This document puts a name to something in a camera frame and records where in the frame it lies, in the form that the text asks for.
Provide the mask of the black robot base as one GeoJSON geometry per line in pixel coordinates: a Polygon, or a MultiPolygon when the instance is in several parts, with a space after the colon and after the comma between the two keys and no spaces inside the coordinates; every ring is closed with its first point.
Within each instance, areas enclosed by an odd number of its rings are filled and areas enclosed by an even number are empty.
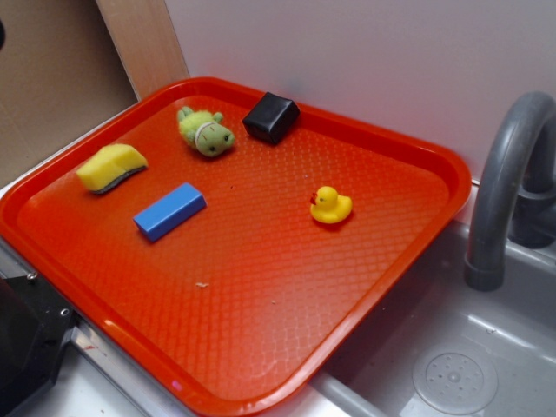
{"type": "Polygon", "coordinates": [[[1,415],[56,385],[76,314],[41,275],[1,280],[1,415]]]}

